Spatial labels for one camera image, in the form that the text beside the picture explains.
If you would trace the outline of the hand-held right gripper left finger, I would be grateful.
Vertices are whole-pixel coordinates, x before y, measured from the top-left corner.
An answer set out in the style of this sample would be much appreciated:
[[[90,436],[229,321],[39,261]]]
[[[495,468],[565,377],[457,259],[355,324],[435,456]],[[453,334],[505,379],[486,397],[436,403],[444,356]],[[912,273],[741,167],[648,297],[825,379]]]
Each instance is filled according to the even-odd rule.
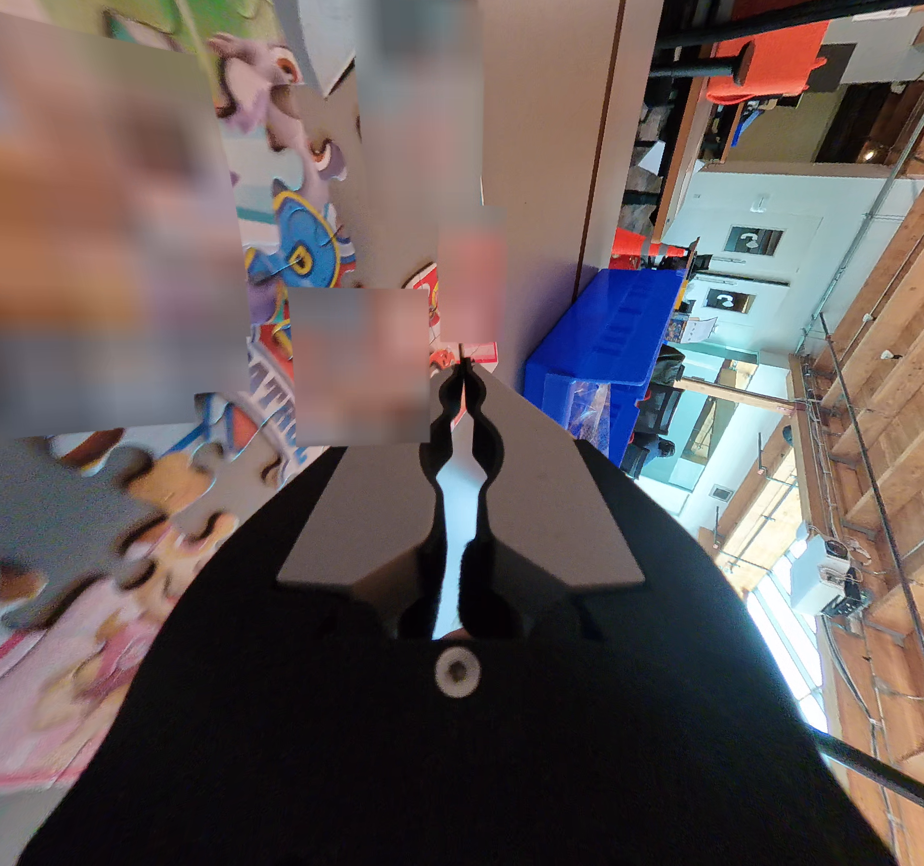
[[[278,582],[372,607],[387,633],[431,639],[445,576],[445,498],[464,396],[456,364],[431,380],[430,437],[347,448],[308,516]]]

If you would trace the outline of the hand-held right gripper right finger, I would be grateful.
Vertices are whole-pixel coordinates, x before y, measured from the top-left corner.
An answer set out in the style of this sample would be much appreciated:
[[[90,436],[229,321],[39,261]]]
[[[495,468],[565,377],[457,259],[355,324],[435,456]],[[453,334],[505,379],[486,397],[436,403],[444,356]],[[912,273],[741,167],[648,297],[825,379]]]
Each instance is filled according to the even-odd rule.
[[[570,598],[635,588],[644,574],[578,447],[562,426],[465,361],[472,454],[485,474],[462,558],[462,626],[525,636]]]

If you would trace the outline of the assembled cartoon jigsaw puzzle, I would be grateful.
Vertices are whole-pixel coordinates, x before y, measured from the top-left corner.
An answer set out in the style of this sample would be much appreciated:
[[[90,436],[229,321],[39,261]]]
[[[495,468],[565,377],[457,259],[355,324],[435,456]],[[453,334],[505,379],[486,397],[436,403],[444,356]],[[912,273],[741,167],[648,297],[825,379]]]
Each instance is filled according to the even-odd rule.
[[[192,421],[200,397],[259,391],[248,339],[254,296],[272,281],[285,289],[296,415],[290,301],[310,292],[340,301],[363,288],[340,283],[331,258],[339,228],[312,236],[310,217],[318,227],[328,221],[311,162],[296,192],[272,182],[279,246],[263,258],[245,250],[219,121],[210,79],[190,53],[2,14],[2,571],[25,569],[15,557],[54,550],[46,523],[29,516],[40,497],[38,443]],[[323,445],[301,444],[307,433],[296,426],[295,446],[321,454]],[[61,672],[73,663],[71,673],[48,677],[47,693],[32,701],[29,730],[38,733],[62,725],[79,694],[124,690],[106,724],[87,725],[47,763],[64,768],[101,731],[75,782],[185,590],[288,481],[240,495],[220,480],[213,494],[210,483],[191,492],[177,477],[127,475],[128,508],[142,517],[115,525],[146,532],[179,501],[171,511],[179,559],[166,570],[151,559],[119,566],[116,583],[135,601],[128,621],[139,625],[146,611],[157,626],[118,630],[118,609],[87,624],[103,648],[84,644],[82,660],[77,648],[58,648],[64,660],[53,664]]]

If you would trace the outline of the brown desk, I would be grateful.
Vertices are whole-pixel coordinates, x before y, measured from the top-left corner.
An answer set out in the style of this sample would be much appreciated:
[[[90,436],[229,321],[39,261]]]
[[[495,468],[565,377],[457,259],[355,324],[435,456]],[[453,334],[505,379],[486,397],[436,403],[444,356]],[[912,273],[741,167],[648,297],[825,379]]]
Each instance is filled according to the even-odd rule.
[[[507,325],[499,345],[499,374],[522,383],[526,356],[564,311],[577,271],[578,232],[590,189],[591,155],[603,106],[605,64],[616,29],[617,0],[479,0],[484,14],[486,115],[485,202],[501,206],[511,226],[511,286]],[[402,248],[371,249],[363,218],[359,165],[359,112],[349,69],[328,97],[306,85],[283,38],[272,0],[2,0],[2,14],[45,21],[166,51],[194,55],[213,88],[225,154],[236,179],[237,215],[245,250],[260,258],[279,246],[271,185],[296,192],[311,162],[313,184],[324,183],[326,228],[315,218],[312,236],[339,228],[332,260],[340,283],[368,280],[392,286],[432,261],[416,239]],[[254,296],[255,325],[248,339],[259,391],[230,399],[211,394],[194,404],[192,421],[56,435],[37,444],[40,497],[30,517],[46,523],[54,550],[13,558],[24,570],[2,571],[24,596],[2,598],[2,864],[16,864],[47,814],[63,800],[96,750],[93,732],[59,761],[73,737],[103,717],[124,690],[105,688],[100,698],[79,694],[64,708],[62,725],[33,733],[32,701],[70,674],[53,664],[58,648],[87,644],[98,652],[96,629],[111,610],[118,630],[152,630],[116,583],[119,566],[151,559],[166,570],[179,555],[179,528],[171,511],[146,532],[115,525],[141,518],[128,508],[128,470],[154,479],[188,480],[191,492],[207,483],[217,494],[270,492],[274,481],[299,473],[320,453],[295,446],[291,353],[287,349],[285,289],[272,281]]]

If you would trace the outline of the clear plastic bag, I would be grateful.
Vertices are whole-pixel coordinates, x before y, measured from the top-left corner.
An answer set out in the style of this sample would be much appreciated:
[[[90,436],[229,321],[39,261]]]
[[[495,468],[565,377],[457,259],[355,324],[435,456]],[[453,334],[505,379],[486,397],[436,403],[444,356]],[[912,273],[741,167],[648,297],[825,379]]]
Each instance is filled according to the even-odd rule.
[[[577,440],[585,440],[601,450],[608,449],[611,385],[579,380],[572,388],[568,432]]]

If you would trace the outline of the black office chair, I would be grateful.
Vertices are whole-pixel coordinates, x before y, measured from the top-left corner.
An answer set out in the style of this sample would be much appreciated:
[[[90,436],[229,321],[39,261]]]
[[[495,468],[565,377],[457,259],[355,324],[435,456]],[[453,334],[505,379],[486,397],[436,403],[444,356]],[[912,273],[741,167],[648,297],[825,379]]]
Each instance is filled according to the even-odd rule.
[[[674,385],[651,383],[638,402],[639,416],[620,464],[631,479],[639,479],[646,465],[676,454],[676,444],[667,436],[682,395]]]

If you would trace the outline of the blue storage bin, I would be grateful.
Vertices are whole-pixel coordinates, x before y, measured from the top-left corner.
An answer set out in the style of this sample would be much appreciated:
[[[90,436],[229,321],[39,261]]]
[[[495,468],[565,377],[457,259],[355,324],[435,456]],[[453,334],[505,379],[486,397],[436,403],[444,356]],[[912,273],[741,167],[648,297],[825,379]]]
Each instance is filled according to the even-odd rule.
[[[607,456],[619,464],[683,280],[674,270],[599,271],[527,359],[524,398],[567,429],[578,391],[609,387]]]

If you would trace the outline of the white ceiling device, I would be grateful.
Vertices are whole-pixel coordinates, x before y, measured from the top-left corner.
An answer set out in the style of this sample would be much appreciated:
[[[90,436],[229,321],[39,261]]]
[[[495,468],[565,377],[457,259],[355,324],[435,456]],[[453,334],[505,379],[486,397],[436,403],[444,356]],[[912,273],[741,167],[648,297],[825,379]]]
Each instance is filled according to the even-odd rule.
[[[790,572],[790,607],[805,617],[850,616],[863,606],[860,573],[838,539],[815,534]]]

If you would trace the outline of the orange traffic cone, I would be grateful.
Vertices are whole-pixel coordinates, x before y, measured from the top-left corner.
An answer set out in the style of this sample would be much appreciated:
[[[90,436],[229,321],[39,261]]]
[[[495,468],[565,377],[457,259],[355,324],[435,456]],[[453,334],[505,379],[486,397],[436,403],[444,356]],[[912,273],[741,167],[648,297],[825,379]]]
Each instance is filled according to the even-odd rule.
[[[651,236],[643,236],[624,227],[618,227],[611,249],[611,258],[682,258],[687,255],[687,251],[687,247],[653,241]]]

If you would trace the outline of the white double door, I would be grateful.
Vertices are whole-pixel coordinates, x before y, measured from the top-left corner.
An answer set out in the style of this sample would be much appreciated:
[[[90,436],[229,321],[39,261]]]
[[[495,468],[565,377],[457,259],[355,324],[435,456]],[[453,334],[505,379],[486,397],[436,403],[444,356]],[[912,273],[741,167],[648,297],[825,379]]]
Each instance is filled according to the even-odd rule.
[[[711,343],[751,352],[786,349],[823,262],[818,214],[742,213],[705,230],[708,266],[689,284],[690,313],[713,321]]]

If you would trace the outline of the orange seat cushion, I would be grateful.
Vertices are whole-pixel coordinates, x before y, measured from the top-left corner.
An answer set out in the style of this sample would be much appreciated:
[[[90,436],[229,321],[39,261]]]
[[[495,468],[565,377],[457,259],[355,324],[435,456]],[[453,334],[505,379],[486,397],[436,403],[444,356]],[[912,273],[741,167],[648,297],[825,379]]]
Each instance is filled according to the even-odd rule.
[[[711,77],[706,98],[717,105],[733,105],[757,97],[801,94],[811,73],[826,63],[819,51],[828,26],[828,21],[821,21],[718,42],[717,58],[735,57],[748,43],[753,45],[753,55],[743,84],[732,77]]]

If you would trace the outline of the black metal bar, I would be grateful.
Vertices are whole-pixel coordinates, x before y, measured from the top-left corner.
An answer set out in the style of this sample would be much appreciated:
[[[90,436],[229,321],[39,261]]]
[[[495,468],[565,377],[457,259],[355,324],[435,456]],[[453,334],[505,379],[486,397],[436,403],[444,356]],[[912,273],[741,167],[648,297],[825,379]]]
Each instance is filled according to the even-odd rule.
[[[658,37],[656,50],[699,46],[734,40],[842,17],[882,13],[922,5],[923,0],[816,0],[770,10],[753,17],[729,21],[708,28],[687,28]]]

